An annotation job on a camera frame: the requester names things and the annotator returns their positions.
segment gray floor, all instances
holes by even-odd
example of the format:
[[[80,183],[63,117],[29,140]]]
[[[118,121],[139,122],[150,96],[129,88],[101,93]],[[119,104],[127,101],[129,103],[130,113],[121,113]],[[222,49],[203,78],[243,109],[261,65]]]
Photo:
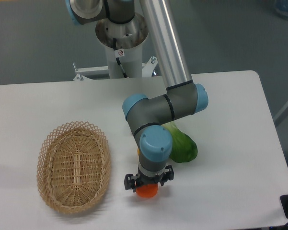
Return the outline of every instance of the gray floor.
[[[288,99],[288,21],[273,0],[171,2],[190,72],[256,71],[275,115]],[[64,0],[0,2],[0,84],[69,81],[73,62],[106,65],[94,27],[74,26]],[[277,131],[288,161],[288,118]]]

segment wicker basket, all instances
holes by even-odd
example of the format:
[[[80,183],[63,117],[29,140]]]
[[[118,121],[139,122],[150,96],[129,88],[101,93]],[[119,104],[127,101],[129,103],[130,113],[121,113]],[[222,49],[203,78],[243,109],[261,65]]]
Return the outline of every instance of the wicker basket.
[[[54,129],[44,141],[37,164],[37,186],[47,205],[77,213],[100,201],[109,184],[110,151],[106,136],[88,122]]]

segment orange object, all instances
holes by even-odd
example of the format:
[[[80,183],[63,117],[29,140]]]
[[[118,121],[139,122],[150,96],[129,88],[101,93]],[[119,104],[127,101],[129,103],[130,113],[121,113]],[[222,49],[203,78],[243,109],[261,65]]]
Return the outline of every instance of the orange object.
[[[143,185],[136,189],[136,193],[143,198],[152,198],[158,193],[158,184]]]

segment green vegetable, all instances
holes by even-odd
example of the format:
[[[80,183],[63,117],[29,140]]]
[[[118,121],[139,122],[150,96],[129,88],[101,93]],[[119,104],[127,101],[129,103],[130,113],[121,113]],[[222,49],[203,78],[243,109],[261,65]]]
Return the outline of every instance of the green vegetable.
[[[174,162],[190,162],[196,158],[198,149],[196,143],[185,133],[181,132],[172,121],[162,125],[173,137],[173,150],[169,156]]]

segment woven basket rim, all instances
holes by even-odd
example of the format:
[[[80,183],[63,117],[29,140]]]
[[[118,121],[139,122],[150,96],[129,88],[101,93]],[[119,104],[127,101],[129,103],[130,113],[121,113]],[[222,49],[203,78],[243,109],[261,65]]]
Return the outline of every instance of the woven basket rim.
[[[59,147],[64,141],[70,138],[76,138],[78,136],[89,136],[90,139],[96,142],[100,150],[101,157],[101,172],[98,179],[98,189],[93,194],[93,197],[86,203],[77,206],[67,206],[61,201],[57,200],[54,195],[54,187],[52,183],[54,157]],[[93,207],[104,195],[110,176],[110,151],[104,133],[94,124],[88,122],[71,122],[65,125],[58,126],[54,129],[44,141],[37,165],[37,185],[40,196],[46,202],[47,205],[62,213],[76,213],[84,211],[90,207]]]

